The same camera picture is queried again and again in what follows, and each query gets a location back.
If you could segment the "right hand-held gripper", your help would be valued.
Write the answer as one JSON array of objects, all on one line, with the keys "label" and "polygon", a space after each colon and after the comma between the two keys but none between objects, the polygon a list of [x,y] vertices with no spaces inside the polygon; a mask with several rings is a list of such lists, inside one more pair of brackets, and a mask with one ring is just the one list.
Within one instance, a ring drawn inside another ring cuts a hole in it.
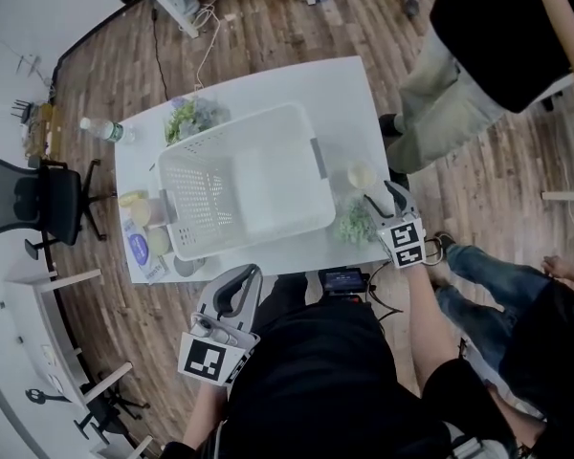
[{"label": "right hand-held gripper", "polygon": [[391,193],[396,212],[386,212],[371,197],[364,202],[376,228],[381,245],[397,269],[404,269],[426,260],[425,236],[422,219],[407,188],[392,181],[384,181]]}]

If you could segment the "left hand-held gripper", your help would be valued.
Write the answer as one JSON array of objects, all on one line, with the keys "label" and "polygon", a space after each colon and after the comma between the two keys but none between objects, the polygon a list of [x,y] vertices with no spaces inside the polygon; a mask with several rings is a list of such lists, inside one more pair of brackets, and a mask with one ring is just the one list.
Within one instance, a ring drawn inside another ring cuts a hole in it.
[{"label": "left hand-held gripper", "polygon": [[260,337],[252,331],[263,276],[255,264],[232,268],[209,285],[190,330],[181,338],[178,371],[201,382],[230,387]]}]

